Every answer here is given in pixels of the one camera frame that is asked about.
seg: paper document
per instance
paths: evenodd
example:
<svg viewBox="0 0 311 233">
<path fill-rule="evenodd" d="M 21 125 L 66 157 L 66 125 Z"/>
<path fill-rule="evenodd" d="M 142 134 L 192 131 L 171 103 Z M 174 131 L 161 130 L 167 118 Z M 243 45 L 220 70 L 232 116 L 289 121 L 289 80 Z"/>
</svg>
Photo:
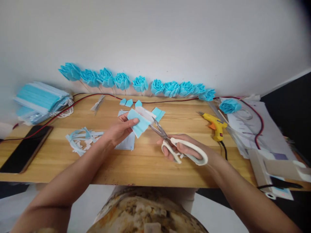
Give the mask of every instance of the paper document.
<svg viewBox="0 0 311 233">
<path fill-rule="evenodd" d="M 265 103 L 258 101 L 245 102 L 251 105 L 261 115 L 264 121 L 264 130 L 258 137 L 261 150 L 273 153 L 275 159 L 297 160 L 292 150 L 287 145 L 281 131 L 270 117 Z M 234 130 L 239 132 L 232 131 L 236 137 L 239 137 L 245 148 L 257 149 L 254 139 L 261 127 L 260 118 L 246 104 L 243 102 L 240 103 L 242 105 L 242 111 L 227 114 L 229 124 Z M 248 158 L 245 150 L 243 151 L 239 148 L 239 151 L 244 158 Z"/>
</svg>

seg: wooden table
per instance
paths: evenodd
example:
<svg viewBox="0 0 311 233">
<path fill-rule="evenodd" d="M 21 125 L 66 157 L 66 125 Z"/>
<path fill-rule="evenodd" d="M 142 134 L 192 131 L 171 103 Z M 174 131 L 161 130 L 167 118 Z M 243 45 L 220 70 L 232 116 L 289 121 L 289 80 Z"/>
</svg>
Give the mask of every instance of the wooden table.
<svg viewBox="0 0 311 233">
<path fill-rule="evenodd" d="M 75 101 L 85 95 L 78 95 Z M 119 96 L 120 98 L 155 102 L 167 100 L 163 97 Z M 47 183 L 57 174 L 79 158 L 72 152 L 69 142 L 65 138 L 74 130 L 87 127 L 89 130 L 105 131 L 116 120 L 120 109 L 129 110 L 119 105 L 120 100 L 106 96 L 96 116 L 90 108 L 97 102 L 99 96 L 91 96 L 74 106 L 74 113 L 63 119 L 52 122 L 53 131 L 28 167 L 22 174 L 0 173 L 0 181 Z M 208 145 L 224 156 L 220 145 L 212 139 L 213 132 L 207 127 L 209 124 L 197 111 L 215 115 L 207 102 L 191 100 L 185 102 L 143 104 L 152 111 L 155 107 L 166 111 L 160 124 L 167 134 L 186 133 L 194 139 Z M 24 137 L 30 127 L 19 126 L 13 130 L 7 139 Z M 197 166 L 188 158 L 182 159 L 182 164 L 169 162 L 164 158 L 161 147 L 156 144 L 159 136 L 151 129 L 135 139 L 135 149 L 114 150 L 105 161 L 92 183 L 115 185 L 167 186 L 167 187 L 195 187 L 217 188 L 209 172 L 203 166 Z M 7 141 L 0 144 L 0 166 L 20 143 Z M 228 151 L 228 160 L 235 169 L 251 184 L 257 185 L 249 160 L 244 159 L 231 136 L 224 130 L 224 144 Z"/>
</svg>

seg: smartphone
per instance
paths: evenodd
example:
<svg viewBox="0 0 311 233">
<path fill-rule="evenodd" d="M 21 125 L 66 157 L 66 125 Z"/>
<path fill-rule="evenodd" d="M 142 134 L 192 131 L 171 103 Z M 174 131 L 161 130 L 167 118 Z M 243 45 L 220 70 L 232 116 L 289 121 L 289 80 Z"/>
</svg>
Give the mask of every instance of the smartphone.
<svg viewBox="0 0 311 233">
<path fill-rule="evenodd" d="M 32 127 L 26 137 L 34 134 L 41 128 L 42 126 Z M 23 139 L 15 151 L 0 168 L 0 172 L 18 174 L 26 171 L 29 164 L 38 153 L 40 147 L 51 133 L 52 129 L 52 126 L 46 126 L 34 136 L 28 139 Z"/>
</svg>

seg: yellow glue gun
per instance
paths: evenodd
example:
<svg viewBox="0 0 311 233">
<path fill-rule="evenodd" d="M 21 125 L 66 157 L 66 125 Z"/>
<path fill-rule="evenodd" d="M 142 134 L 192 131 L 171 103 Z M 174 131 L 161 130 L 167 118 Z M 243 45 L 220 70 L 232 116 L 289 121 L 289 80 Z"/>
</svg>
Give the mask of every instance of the yellow glue gun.
<svg viewBox="0 0 311 233">
<path fill-rule="evenodd" d="M 215 130 L 215 136 L 213 137 L 213 139 L 215 141 L 222 141 L 224 139 L 223 128 L 227 128 L 228 124 L 225 122 L 222 122 L 218 118 L 216 118 L 212 115 L 209 115 L 207 113 L 203 113 L 203 112 L 198 112 L 198 113 L 202 117 L 204 117 L 205 120 L 208 120 L 209 122 L 212 123 L 211 125 L 209 125 L 209 128 Z"/>
</svg>

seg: scissors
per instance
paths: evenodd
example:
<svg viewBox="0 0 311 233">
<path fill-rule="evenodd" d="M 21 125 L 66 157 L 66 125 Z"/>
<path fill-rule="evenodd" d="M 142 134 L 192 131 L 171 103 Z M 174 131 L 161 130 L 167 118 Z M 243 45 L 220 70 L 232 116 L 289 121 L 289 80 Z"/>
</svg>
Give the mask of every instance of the scissors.
<svg viewBox="0 0 311 233">
<path fill-rule="evenodd" d="M 180 158 L 182 158 L 184 155 L 186 155 L 187 157 L 189 157 L 192 161 L 194 161 L 199 166 L 207 164 L 207 161 L 208 161 L 207 155 L 201 148 L 199 148 L 198 146 L 192 144 L 191 142 L 185 141 L 185 140 L 169 138 L 167 136 L 166 132 L 160 126 L 159 122 L 154 118 L 153 118 L 153 120 L 156 123 L 156 126 L 158 127 L 158 129 L 156 129 L 152 125 L 149 125 L 149 127 L 151 129 L 153 129 L 153 131 L 156 132 L 160 137 L 163 138 L 163 143 L 162 143 L 162 147 L 161 147 L 162 152 L 163 152 L 163 147 L 165 146 L 169 150 L 169 152 L 173 155 L 174 162 L 181 164 Z M 171 142 L 175 146 L 177 146 L 177 143 L 184 144 L 185 146 L 190 147 L 190 148 L 194 149 L 195 151 L 197 151 L 202 156 L 203 159 L 199 160 L 196 157 L 194 157 L 193 155 L 181 154 L 179 152 L 175 152 L 174 149 L 172 148 L 172 146 L 169 144 L 169 142 Z"/>
</svg>

